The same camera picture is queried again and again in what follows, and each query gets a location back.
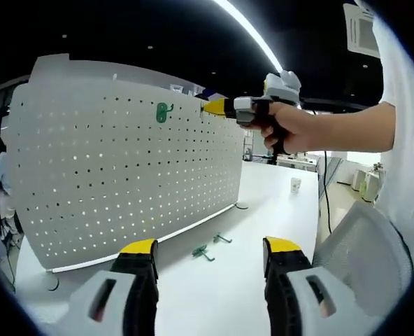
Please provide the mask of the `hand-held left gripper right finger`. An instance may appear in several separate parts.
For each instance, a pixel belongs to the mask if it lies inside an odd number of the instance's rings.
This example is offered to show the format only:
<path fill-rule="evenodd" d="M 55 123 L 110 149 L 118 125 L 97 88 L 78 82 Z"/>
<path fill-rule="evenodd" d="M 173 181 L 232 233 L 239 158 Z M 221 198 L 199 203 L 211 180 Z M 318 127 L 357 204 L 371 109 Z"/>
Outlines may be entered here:
<path fill-rule="evenodd" d="M 359 335 L 353 292 L 323 267 L 313 267 L 287 239 L 263 238 L 264 297 L 272 335 Z"/>

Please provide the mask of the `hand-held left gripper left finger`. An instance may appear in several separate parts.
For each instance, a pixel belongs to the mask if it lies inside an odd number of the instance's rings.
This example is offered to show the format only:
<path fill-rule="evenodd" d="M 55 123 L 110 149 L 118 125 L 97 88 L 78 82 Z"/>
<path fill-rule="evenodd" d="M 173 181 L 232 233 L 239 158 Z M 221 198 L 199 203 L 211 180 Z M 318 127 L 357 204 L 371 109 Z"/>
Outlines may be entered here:
<path fill-rule="evenodd" d="M 124 247 L 108 271 L 99 271 L 69 300 L 69 335 L 154 335 L 159 291 L 158 241 Z"/>

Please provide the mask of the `person's right hand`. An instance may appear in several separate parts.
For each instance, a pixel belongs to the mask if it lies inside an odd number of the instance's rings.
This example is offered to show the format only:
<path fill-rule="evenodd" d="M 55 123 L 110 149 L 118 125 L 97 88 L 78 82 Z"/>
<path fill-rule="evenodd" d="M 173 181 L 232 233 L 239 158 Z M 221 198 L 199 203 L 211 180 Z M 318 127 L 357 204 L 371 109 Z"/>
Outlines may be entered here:
<path fill-rule="evenodd" d="M 262 126 L 261 135 L 264 137 L 264 145 L 270 151 L 279 143 L 283 143 L 285 151 L 289 154 L 317 149 L 317 132 L 320 128 L 316 115 L 281 102 L 270 103 L 269 115 L 287 131 L 285 138 L 280 140 L 272 126 Z"/>

